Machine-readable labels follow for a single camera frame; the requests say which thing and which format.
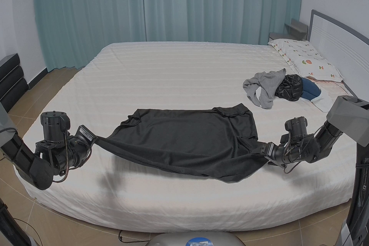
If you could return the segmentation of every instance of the white patterned pillow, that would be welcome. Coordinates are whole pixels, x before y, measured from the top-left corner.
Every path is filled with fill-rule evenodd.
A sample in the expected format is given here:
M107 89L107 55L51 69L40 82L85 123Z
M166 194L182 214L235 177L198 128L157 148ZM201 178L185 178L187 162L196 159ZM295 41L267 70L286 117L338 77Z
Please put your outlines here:
M268 44L272 45L301 77L335 82L343 80L338 69L322 57L309 41L276 39Z

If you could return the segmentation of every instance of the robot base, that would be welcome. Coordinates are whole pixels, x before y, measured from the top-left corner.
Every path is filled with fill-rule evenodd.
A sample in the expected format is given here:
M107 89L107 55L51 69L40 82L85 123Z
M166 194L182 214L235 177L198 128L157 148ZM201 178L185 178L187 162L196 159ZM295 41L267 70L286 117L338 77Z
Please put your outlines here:
M187 232L160 234L146 246L245 246L227 232Z

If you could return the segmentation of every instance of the mattress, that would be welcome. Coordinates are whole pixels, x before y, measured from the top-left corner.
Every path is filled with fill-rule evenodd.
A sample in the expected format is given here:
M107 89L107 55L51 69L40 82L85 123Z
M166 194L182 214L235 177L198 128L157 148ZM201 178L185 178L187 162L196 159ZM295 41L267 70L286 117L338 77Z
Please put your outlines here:
M239 103L254 115L259 140L278 143L284 122L305 116L308 132L325 122L311 102L275 98L271 110L252 104L242 88L256 72L287 69L271 46L206 42L114 43L68 82L44 111L67 112L74 134L84 124L107 137L138 108L208 110ZM335 99L346 94L334 82ZM43 139L36 120L24 136L32 149ZM285 224L348 201L356 144L343 135L329 157L302 163L288 175L265 165L237 182L165 172L93 146L89 161L68 179L39 191L20 178L38 202L93 224L142 232L239 231Z

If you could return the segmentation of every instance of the gray knit garment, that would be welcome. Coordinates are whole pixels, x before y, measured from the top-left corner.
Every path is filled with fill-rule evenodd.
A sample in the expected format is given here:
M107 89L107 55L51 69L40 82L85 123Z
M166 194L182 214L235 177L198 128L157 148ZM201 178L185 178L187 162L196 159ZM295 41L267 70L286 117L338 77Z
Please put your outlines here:
M271 109L273 106L273 99L277 87L282 83L286 69L283 68L278 72L270 71L269 73L256 73L251 79L246 79L244 82L244 90L247 97L263 109ZM260 97L256 95L256 90L261 87Z

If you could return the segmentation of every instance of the tile floor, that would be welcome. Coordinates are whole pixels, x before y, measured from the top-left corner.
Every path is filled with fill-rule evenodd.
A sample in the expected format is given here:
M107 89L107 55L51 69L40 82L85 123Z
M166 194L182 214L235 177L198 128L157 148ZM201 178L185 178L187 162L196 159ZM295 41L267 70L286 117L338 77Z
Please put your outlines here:
M38 119L45 105L77 73L76 69L53 70L17 102L9 115L23 136L32 123ZM31 198L14 173L7 160L0 161L0 197L7 204L13 217L27 221L41 237L44 246L114 246L118 241L118 230L104 228L80 221L50 208ZM348 214L349 202L317 212L300 220L270 229L236 232L247 246L319 246L335 244L342 221ZM34 230L26 224L19 225L32 235L37 242ZM148 240L153 233L125 231L124 240ZM0 234L0 245L9 245ZM130 244L143 246L144 242Z

